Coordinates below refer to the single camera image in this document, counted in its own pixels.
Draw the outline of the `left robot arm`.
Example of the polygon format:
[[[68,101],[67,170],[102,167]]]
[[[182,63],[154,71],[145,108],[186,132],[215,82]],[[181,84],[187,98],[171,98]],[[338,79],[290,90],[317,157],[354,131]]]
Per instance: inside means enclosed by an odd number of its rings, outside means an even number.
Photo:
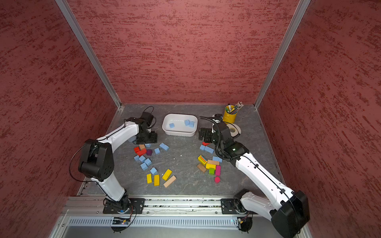
[[[80,149],[82,155],[78,171],[98,185],[106,195],[105,207],[124,214],[131,212],[133,206],[127,191],[120,185],[114,174],[114,152],[129,139],[136,137],[134,143],[144,145],[157,142],[157,133],[152,131],[156,118],[144,112],[139,118],[125,119],[123,124],[98,139],[89,139]]]

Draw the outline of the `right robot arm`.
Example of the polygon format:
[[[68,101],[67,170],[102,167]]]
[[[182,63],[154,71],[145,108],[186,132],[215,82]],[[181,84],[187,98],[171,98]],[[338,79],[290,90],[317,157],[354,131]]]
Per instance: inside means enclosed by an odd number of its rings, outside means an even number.
[[[293,238],[310,220],[308,197],[294,191],[267,171],[242,143],[236,142],[227,123],[217,117],[205,118],[212,127],[199,129],[199,139],[214,144],[217,157],[244,173],[265,195],[259,197],[248,190],[238,193],[238,204],[271,221],[284,238]]]

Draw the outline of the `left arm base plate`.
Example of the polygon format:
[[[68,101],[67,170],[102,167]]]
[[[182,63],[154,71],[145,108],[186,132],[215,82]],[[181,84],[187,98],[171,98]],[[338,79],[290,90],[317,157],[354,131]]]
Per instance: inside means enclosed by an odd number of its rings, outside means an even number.
[[[144,204],[144,198],[127,198],[118,202],[105,198],[103,200],[103,214],[141,214]]]

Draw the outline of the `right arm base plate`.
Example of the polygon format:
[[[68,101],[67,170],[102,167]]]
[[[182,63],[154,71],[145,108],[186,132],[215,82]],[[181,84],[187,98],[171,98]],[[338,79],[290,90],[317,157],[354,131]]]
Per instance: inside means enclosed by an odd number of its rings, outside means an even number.
[[[220,202],[222,214],[224,215],[237,215],[238,217],[257,215],[257,213],[245,209],[239,199],[222,198]]]

